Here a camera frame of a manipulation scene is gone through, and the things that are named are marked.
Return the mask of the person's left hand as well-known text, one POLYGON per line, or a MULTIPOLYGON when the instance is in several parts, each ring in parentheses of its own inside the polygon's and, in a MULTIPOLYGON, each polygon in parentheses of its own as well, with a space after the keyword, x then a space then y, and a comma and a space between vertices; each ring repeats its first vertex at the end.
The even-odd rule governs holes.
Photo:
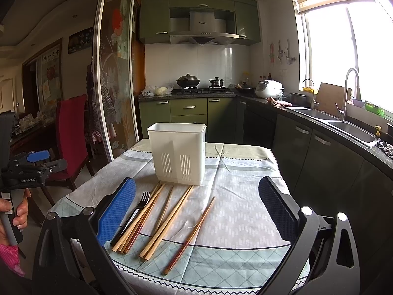
MULTIPOLYGON (((27 226, 27 216, 28 216, 28 202, 27 198, 31 197, 31 192, 29 189, 24 189, 23 200, 16 208, 15 218, 13 219, 13 226, 18 227, 19 230, 23 230, 27 226)), ((12 209, 12 204, 8 200, 0 198, 0 210, 1 213, 8 212, 12 209)), ((5 231, 5 227, 3 221, 1 221, 1 245, 9 246, 9 239, 7 237, 7 233, 5 231)))

